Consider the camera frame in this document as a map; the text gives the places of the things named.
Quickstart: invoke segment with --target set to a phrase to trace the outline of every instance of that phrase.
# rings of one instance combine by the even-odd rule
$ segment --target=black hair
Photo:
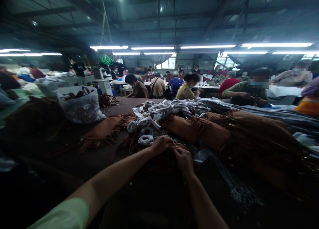
[[[199,75],[196,73],[192,73],[192,74],[186,74],[184,76],[184,81],[189,82],[189,81],[195,81],[195,82],[199,82]]]
[[[134,81],[137,81],[137,78],[134,74],[128,74],[126,77],[125,77],[125,83],[128,83],[128,84],[133,84]]]
[[[255,69],[252,74],[252,76],[271,76],[271,69],[268,67],[261,67],[258,69]]]

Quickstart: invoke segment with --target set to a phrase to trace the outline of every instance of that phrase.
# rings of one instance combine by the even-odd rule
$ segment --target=window
[[[162,64],[156,65],[156,68],[157,69],[175,69],[175,62],[176,62],[176,58],[171,57],[165,62],[163,62]]]

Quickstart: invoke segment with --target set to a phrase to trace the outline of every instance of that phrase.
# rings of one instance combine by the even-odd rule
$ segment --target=red jacket
[[[229,89],[230,87],[234,86],[235,84],[239,83],[239,80],[236,78],[229,78],[225,80],[225,82],[220,86],[219,91],[220,95],[222,92],[224,92],[226,89]]]

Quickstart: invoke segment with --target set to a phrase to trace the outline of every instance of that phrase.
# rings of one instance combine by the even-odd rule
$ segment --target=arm
[[[164,152],[173,140],[168,136],[158,137],[152,146],[139,151],[99,172],[66,200],[81,198],[89,205],[89,218],[86,227],[95,215],[148,160]]]
[[[188,186],[198,228],[228,228],[226,222],[210,200],[204,186],[195,175],[190,152],[185,149],[175,149],[174,152],[179,169]]]

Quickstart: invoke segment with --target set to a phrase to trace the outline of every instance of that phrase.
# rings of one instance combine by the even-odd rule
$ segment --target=green sleeve
[[[241,83],[237,83],[237,84],[233,85],[232,87],[230,87],[229,89],[226,89],[224,92],[222,92],[222,95],[224,97],[227,97],[227,93],[229,91],[231,91],[231,92],[240,92],[240,88],[241,88]]]

